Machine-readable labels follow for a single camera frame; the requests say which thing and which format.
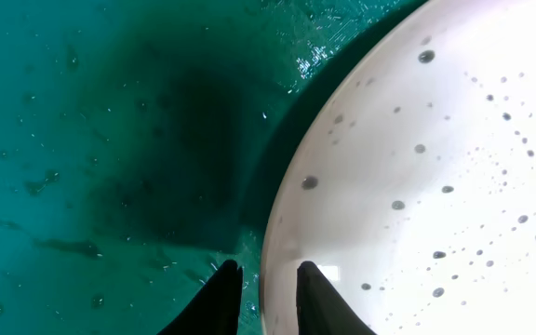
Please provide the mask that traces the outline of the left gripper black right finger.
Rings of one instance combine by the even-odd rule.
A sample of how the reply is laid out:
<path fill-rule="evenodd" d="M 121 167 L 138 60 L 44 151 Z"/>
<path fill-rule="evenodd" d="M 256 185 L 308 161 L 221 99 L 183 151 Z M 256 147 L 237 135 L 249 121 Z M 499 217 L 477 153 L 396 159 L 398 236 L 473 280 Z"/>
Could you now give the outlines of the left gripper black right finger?
<path fill-rule="evenodd" d="M 297 269 L 296 307 L 300 335 L 376 335 L 312 261 Z"/>

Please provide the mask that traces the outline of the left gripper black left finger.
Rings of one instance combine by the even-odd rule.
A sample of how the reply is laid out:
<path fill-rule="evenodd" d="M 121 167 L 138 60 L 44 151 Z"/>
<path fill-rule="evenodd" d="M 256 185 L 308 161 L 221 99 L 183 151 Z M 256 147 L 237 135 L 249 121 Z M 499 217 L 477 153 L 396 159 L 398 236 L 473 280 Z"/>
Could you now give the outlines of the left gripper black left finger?
<path fill-rule="evenodd" d="M 158 335 L 236 335 L 242 284 L 243 269 L 225 261 Z"/>

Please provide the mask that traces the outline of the white pink plate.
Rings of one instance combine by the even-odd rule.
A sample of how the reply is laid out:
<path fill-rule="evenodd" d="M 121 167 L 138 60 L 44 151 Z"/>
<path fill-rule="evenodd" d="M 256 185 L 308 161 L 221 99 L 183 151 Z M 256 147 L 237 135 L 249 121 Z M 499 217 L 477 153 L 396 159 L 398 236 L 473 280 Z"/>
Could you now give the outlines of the white pink plate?
<path fill-rule="evenodd" d="M 429 1 L 348 74 L 272 208 L 264 333 L 303 263 L 379 334 L 536 334 L 536 0 Z"/>

